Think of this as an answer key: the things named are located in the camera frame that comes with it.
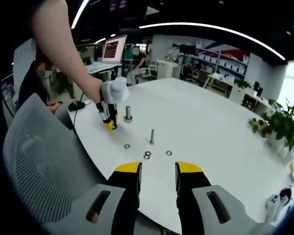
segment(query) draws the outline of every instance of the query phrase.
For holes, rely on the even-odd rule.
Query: metal bolt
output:
[[[150,138],[150,144],[154,144],[155,143],[155,130],[152,129],[151,130],[151,138]]]
[[[133,117],[131,116],[131,107],[127,106],[125,111],[126,111],[126,114],[124,117],[124,121],[131,122],[133,120]]]

